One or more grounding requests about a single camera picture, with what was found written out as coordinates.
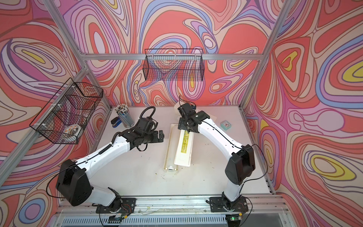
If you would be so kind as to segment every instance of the aluminum frame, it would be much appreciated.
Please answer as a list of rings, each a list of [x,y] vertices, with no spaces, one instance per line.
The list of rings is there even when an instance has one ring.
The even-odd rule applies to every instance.
[[[145,60],[145,54],[81,54],[83,60]],[[203,60],[261,60],[262,54],[203,54]]]
[[[262,59],[258,62],[255,71],[252,75],[252,78],[250,82],[247,85],[246,92],[244,93],[242,100],[239,104],[240,107],[242,107],[245,102],[247,101],[247,97],[250,96],[250,93],[252,92],[253,88],[256,85],[256,82],[258,78],[260,77],[260,74],[262,73],[262,70],[264,69],[264,66],[269,59],[270,52],[272,50],[273,45],[275,44],[277,37],[281,31],[282,26],[284,25],[286,18],[290,12],[291,7],[294,5],[295,0],[287,0],[284,1],[280,13],[277,16],[277,20],[274,24],[274,27],[272,28],[272,32],[267,40],[267,43],[265,45],[264,51],[262,53]]]
[[[55,5],[54,1],[53,0],[43,0],[43,2],[44,2],[44,5],[47,7],[49,14],[53,18],[56,25],[58,26],[61,35],[68,42],[68,45],[70,46],[75,58],[78,60],[78,62],[83,67],[85,67],[88,70],[88,72],[89,72],[88,78],[90,79],[91,83],[93,85],[100,87],[100,84],[98,83],[95,75],[93,74],[92,70],[90,70],[90,68],[87,64],[87,61],[85,61],[83,59],[83,57],[81,55],[81,51],[78,48],[78,45],[77,45],[75,39],[71,35],[71,32],[68,29],[68,26],[67,26],[65,20],[63,19],[63,16],[61,15],[58,7]],[[104,104],[108,107],[108,109],[111,109],[111,105],[105,96],[102,98],[102,100],[103,100]]]
[[[53,0],[43,0],[45,6],[48,8],[48,11],[58,28],[60,29],[61,34],[68,42],[75,55],[76,59],[83,66],[83,69],[79,72],[79,74],[83,74],[83,76],[79,76],[79,74],[74,78],[75,81],[79,81],[78,77],[84,78],[85,74],[89,74],[89,79],[94,85],[98,85],[99,83],[94,76],[93,72],[89,69],[87,64],[87,60],[144,60],[144,54],[86,54],[82,53],[78,48],[73,36],[71,35],[62,15],[60,14],[58,8],[56,7]],[[273,44],[275,43],[278,33],[281,30],[283,23],[290,11],[291,6],[295,0],[285,1],[279,16],[276,20],[276,23],[272,29],[271,35],[268,38],[268,41],[264,47],[262,54],[205,54],[205,60],[258,60],[259,63],[256,66],[255,72],[251,77],[251,81],[249,82],[245,95],[241,100],[239,106],[243,106],[246,101],[246,97],[249,96],[253,87],[255,86],[257,79],[259,78],[262,69],[268,59],[269,53],[272,50]],[[104,103],[106,107],[109,109],[109,113],[107,115],[107,121],[111,113],[111,106],[108,103],[108,100],[104,97]],[[100,131],[100,135],[103,133],[106,124],[102,126]],[[23,156],[29,150],[29,148],[33,145],[35,140],[39,137],[39,133],[34,130],[29,131],[29,133],[23,138],[23,140],[18,144],[18,146],[11,152],[11,154],[4,160],[2,165],[0,166],[0,185],[4,183],[7,177],[11,174],[13,169],[17,166],[17,164],[21,161]],[[99,136],[97,136],[96,143],[91,148],[91,150],[96,149],[99,141]],[[210,214],[208,212],[209,205],[205,203],[205,200],[210,196],[214,195],[201,195],[201,196],[136,196],[136,211],[143,212],[153,212],[153,214]],[[251,201],[254,204],[254,209],[252,212],[254,213],[267,213],[267,212],[275,212],[280,213],[284,211],[284,213],[289,213],[289,209],[284,202],[282,196],[279,195],[248,195]],[[89,205],[72,207],[70,204],[67,204],[66,200],[63,200],[58,207],[57,214],[60,216],[60,213],[65,214],[67,210],[69,210],[69,215],[76,216],[80,214],[87,215],[95,215],[95,207]]]
[[[180,196],[132,196],[136,198],[135,211],[130,217],[147,215],[212,215],[212,214],[237,214],[239,212],[210,212],[209,204],[205,201],[211,196],[216,195],[180,195]],[[282,223],[288,220],[290,210],[285,203],[282,195],[258,194],[246,195],[253,203],[252,214],[275,213],[280,215]],[[62,200],[56,212],[56,220],[53,226],[62,226],[65,217],[76,216],[97,216],[96,207],[91,203],[84,203],[73,207],[67,200]],[[284,227],[290,227],[290,222],[286,221]]]

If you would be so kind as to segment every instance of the metal grille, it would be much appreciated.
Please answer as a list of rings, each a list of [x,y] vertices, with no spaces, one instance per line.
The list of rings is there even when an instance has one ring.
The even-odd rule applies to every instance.
[[[73,82],[47,117],[33,129],[52,143],[78,144],[89,120],[103,97],[103,90],[85,82]],[[79,125],[76,134],[65,133],[71,125]]]
[[[202,49],[145,49],[145,80],[203,81]]]
[[[226,218],[223,214],[210,215],[147,215],[136,216],[130,215],[123,221],[109,221],[108,216],[101,216],[104,226],[134,226],[134,225],[163,225],[163,224],[226,224]],[[65,217],[61,226],[100,226],[101,222],[98,217],[78,216]]]

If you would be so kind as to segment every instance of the colorful swirl wallpaper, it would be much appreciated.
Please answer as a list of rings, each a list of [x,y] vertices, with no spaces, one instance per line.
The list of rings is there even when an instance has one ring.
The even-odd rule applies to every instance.
[[[363,1],[297,0],[244,105],[298,226],[363,226]]]
[[[53,94],[80,70],[42,0],[0,0],[0,165]],[[97,107],[77,145],[38,138],[0,187],[0,226],[46,226],[58,200],[46,195],[50,178],[68,158],[88,154],[106,118]],[[55,181],[51,193],[56,195]]]
[[[144,53],[202,48],[204,53],[261,53],[279,0],[65,1],[58,4],[83,53]],[[112,105],[238,105],[257,61],[206,61],[203,82],[145,81],[143,61],[89,61]]]
[[[262,53],[282,0],[54,0],[84,53],[202,48]],[[55,91],[80,70],[42,0],[0,0],[0,164]],[[363,1],[296,0],[252,93],[251,60],[205,61],[200,81],[145,81],[143,61],[88,65],[112,105],[244,104],[268,173],[300,227],[363,226]],[[46,226],[45,189],[87,155],[106,118],[101,102],[80,143],[40,137],[0,187],[0,227]],[[50,192],[58,195],[55,181]]]

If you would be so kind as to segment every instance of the black mesh basket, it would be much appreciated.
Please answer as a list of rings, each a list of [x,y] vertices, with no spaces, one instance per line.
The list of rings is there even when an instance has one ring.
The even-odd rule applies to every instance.
[[[30,127],[52,143],[78,144],[102,97],[102,88],[73,82],[38,127]]]
[[[203,50],[145,49],[145,80],[203,81]]]

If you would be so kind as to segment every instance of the wall panel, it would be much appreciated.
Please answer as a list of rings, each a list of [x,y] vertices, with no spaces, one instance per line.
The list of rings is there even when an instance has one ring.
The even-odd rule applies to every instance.
[[[244,105],[298,226],[363,225],[363,3],[299,0]]]
[[[88,65],[112,105],[175,105],[179,95],[197,105],[238,105],[257,61],[217,60],[203,81],[145,81],[143,61],[90,60]]]
[[[42,1],[0,1],[0,164],[29,130],[33,117],[80,70]],[[58,199],[46,184],[68,158],[88,154],[106,117],[100,103],[78,145],[40,137],[0,187],[0,226],[46,226]],[[53,181],[51,194],[55,190]]]
[[[282,1],[81,0],[57,4],[84,53],[143,53],[151,47],[261,53]]]

